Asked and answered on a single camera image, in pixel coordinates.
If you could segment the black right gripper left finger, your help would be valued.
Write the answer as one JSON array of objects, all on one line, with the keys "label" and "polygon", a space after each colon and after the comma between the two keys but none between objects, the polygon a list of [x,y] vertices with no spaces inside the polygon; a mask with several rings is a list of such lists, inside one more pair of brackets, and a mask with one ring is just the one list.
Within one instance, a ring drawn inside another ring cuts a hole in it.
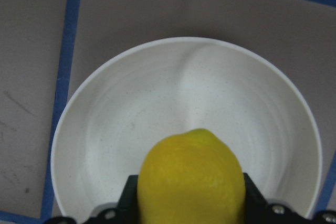
[{"label": "black right gripper left finger", "polygon": [[123,223],[139,223],[137,201],[138,175],[130,175],[117,204]]}]

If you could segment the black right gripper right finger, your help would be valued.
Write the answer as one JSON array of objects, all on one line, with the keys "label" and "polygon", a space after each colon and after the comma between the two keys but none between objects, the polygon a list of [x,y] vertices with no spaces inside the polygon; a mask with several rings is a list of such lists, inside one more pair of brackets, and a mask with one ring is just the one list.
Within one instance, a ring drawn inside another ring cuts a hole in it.
[{"label": "black right gripper right finger", "polygon": [[245,223],[264,223],[267,201],[247,173],[243,173],[245,181]]}]

